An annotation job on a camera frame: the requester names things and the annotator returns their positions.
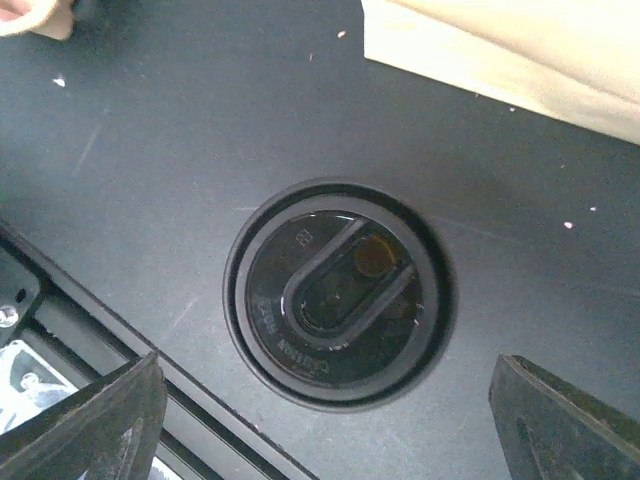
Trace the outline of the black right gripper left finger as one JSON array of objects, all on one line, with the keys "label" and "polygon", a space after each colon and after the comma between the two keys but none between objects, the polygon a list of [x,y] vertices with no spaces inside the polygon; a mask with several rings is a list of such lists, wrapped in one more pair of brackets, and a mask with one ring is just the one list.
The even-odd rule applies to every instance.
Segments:
[{"label": "black right gripper left finger", "polygon": [[158,355],[136,358],[1,435],[3,479],[146,479],[167,406]]}]

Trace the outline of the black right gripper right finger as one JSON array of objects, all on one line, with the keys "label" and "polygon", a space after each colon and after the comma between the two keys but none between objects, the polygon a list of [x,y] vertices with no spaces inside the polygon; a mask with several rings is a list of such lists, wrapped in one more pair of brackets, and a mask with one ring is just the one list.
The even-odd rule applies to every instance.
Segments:
[{"label": "black right gripper right finger", "polygon": [[518,355],[488,393],[513,479],[637,479],[639,422]]}]

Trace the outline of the cream paper bag with handles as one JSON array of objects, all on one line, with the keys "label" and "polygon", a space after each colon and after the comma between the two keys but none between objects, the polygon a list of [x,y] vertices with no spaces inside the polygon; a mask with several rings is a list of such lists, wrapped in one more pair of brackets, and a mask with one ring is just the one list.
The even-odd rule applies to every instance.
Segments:
[{"label": "cream paper bag with handles", "polygon": [[365,1],[367,59],[636,144],[636,1]]}]

